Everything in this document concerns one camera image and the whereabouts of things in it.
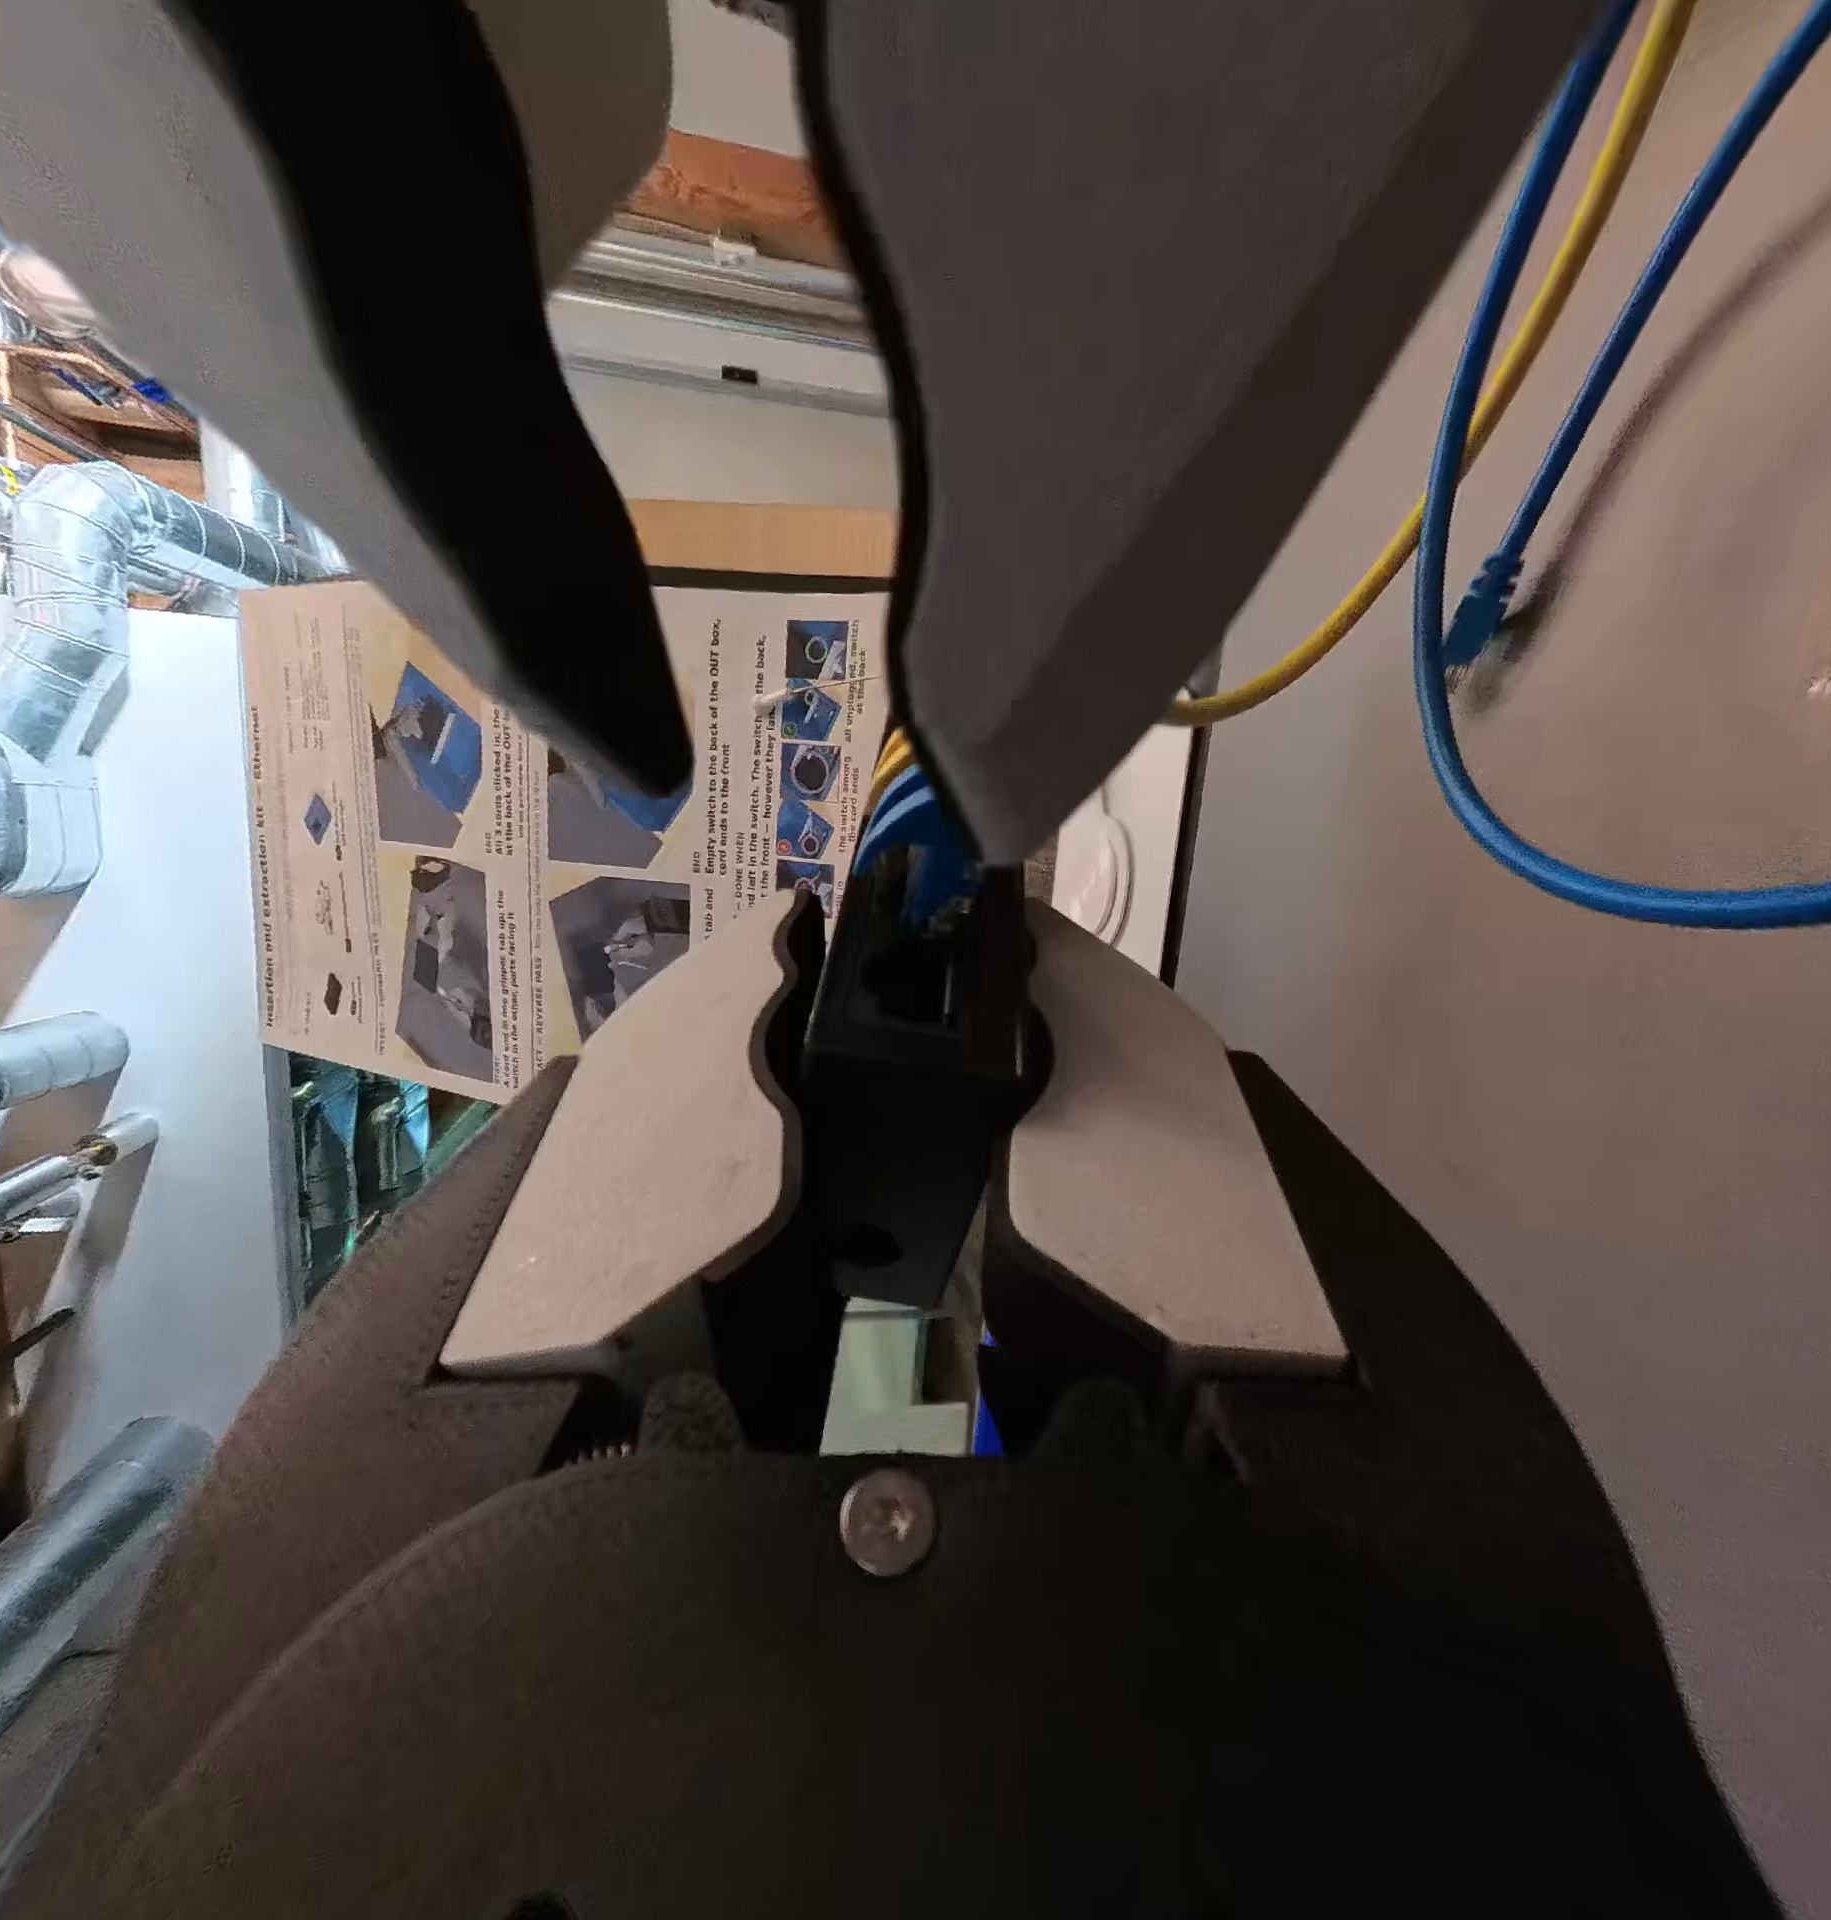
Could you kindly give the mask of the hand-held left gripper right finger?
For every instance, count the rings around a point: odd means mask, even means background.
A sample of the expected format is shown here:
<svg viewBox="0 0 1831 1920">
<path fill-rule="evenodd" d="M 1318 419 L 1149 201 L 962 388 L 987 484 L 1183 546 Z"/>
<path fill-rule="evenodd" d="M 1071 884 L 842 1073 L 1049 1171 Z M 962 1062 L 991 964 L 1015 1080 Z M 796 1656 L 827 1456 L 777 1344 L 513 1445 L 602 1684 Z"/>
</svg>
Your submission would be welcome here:
<svg viewBox="0 0 1831 1920">
<path fill-rule="evenodd" d="M 989 1250 L 1172 1377 L 1333 1379 L 1348 1350 L 1216 1033 L 1032 902 L 1046 1084 L 999 1161 Z"/>
</svg>

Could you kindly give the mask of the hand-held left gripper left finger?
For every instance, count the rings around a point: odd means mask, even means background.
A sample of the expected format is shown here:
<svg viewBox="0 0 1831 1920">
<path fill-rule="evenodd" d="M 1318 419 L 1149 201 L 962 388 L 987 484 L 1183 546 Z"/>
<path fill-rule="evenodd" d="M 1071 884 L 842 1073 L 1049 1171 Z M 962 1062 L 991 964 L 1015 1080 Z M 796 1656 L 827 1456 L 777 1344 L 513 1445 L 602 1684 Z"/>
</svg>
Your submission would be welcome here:
<svg viewBox="0 0 1831 1920">
<path fill-rule="evenodd" d="M 584 1046 L 457 1312 L 457 1379 L 660 1379 L 711 1365 L 706 1289 L 802 1190 L 770 1025 L 812 991 L 827 915 L 770 896 L 663 969 Z"/>
</svg>

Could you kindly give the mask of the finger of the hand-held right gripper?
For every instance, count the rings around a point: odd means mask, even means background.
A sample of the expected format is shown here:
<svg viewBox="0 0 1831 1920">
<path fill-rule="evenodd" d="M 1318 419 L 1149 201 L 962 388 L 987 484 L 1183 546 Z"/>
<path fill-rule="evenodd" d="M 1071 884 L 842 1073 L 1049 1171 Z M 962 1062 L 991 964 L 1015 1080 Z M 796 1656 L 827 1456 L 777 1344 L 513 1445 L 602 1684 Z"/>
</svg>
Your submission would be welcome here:
<svg viewBox="0 0 1831 1920">
<path fill-rule="evenodd" d="M 796 4 L 897 420 L 894 709 L 984 859 L 1222 640 L 1601 19 Z"/>
<path fill-rule="evenodd" d="M 692 772 L 547 300 L 660 158 L 665 4 L 0 4 L 0 224 L 565 757 Z"/>
</svg>

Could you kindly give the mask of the black ethernet switch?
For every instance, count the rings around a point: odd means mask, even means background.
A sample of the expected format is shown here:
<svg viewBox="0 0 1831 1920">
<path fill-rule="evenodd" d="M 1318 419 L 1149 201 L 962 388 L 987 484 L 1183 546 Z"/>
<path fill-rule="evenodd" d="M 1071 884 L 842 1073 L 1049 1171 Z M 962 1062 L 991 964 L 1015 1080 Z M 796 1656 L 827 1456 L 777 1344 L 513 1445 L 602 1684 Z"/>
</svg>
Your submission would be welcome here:
<svg viewBox="0 0 1831 1920">
<path fill-rule="evenodd" d="M 984 868 L 919 921 L 925 864 L 898 847 L 852 876 L 800 1070 L 803 1203 L 832 1284 L 921 1312 L 1053 1065 L 1023 872 Z"/>
</svg>

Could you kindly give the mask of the printed instruction sheet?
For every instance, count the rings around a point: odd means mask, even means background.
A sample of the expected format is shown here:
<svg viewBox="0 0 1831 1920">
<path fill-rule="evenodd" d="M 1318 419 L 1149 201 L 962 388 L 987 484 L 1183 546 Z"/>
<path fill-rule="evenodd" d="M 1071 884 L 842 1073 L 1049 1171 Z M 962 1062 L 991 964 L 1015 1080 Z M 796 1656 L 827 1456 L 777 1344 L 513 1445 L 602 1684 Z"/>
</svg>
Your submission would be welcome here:
<svg viewBox="0 0 1831 1920">
<path fill-rule="evenodd" d="M 550 746 L 366 585 L 241 599 L 261 1025 L 508 1101 L 774 892 L 842 893 L 885 737 L 883 583 L 665 571 L 692 775 Z"/>
</svg>

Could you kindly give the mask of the wooden beam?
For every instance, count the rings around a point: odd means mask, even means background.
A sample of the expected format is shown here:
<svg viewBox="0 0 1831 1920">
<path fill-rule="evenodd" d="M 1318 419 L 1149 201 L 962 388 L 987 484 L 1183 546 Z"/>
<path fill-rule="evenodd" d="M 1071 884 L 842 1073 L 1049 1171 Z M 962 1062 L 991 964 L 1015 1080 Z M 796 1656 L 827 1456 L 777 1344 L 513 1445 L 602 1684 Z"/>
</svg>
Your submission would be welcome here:
<svg viewBox="0 0 1831 1920">
<path fill-rule="evenodd" d="M 809 161 L 756 146 L 671 129 L 618 212 L 773 259 L 832 272 L 849 266 Z"/>
</svg>

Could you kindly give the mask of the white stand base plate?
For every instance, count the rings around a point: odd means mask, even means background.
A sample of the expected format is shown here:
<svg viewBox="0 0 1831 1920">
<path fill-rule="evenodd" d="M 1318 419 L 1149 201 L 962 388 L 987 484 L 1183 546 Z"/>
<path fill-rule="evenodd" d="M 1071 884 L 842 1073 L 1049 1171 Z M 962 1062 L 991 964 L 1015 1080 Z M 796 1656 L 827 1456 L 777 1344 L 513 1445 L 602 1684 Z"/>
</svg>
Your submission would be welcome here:
<svg viewBox="0 0 1831 1920">
<path fill-rule="evenodd" d="M 1154 728 L 1054 837 L 1049 906 L 1163 985 L 1184 910 L 1200 735 Z"/>
</svg>

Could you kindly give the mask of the silver elbow duct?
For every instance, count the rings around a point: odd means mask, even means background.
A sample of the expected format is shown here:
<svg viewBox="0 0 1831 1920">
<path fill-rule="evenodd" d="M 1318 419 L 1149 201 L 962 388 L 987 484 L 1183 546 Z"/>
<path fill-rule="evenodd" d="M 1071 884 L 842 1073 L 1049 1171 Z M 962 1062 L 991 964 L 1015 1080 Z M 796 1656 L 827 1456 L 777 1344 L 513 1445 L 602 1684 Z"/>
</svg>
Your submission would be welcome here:
<svg viewBox="0 0 1831 1920">
<path fill-rule="evenodd" d="M 130 662 L 135 571 L 213 588 L 323 583 L 290 543 L 113 464 L 48 467 L 13 499 L 0 643 L 0 899 L 97 874 L 90 737 Z"/>
</svg>

